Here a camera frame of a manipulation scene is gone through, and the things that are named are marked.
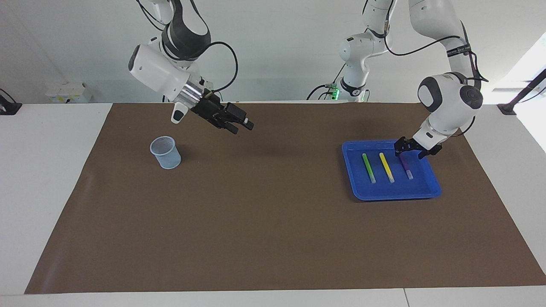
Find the green light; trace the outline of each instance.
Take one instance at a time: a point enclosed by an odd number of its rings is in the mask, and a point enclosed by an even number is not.
[[[332,100],[337,100],[339,96],[340,96],[340,90],[336,88],[336,90],[332,94]]]

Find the white table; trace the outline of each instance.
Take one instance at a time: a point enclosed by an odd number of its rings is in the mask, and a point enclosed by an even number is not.
[[[0,117],[0,306],[546,306],[546,286],[24,296],[110,108],[25,105]],[[546,153],[495,106],[466,136],[546,271]]]

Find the black mount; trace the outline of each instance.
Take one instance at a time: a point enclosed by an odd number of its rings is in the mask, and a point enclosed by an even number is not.
[[[439,153],[440,150],[442,150],[442,144],[438,144],[430,150],[427,150],[414,139],[406,139],[406,137],[401,137],[398,141],[394,143],[394,154],[396,157],[400,156],[400,154],[404,151],[410,150],[420,150],[421,152],[419,153],[419,159],[422,159],[428,155],[436,156],[436,154]]]
[[[22,103],[9,102],[4,97],[0,96],[0,105],[5,109],[0,109],[0,115],[15,115],[21,109]]]
[[[498,109],[504,115],[516,115],[514,112],[515,105],[525,98],[525,96],[527,96],[532,90],[534,90],[535,87],[537,87],[544,79],[546,79],[546,69],[539,73],[538,76],[534,78],[526,88],[519,92],[519,94],[511,102],[507,104],[498,104]]]

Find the yellow test tube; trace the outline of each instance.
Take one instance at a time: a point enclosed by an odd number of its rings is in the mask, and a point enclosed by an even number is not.
[[[385,168],[385,172],[387,172],[387,176],[389,176],[390,183],[393,184],[394,183],[393,172],[391,172],[390,170],[389,163],[387,163],[387,159],[385,158],[385,154],[380,152],[379,158],[381,158],[381,162],[383,162],[383,167]]]

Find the power outlet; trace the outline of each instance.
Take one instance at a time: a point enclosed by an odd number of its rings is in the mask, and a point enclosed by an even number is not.
[[[45,95],[50,103],[89,103],[93,97],[82,83],[54,85]]]

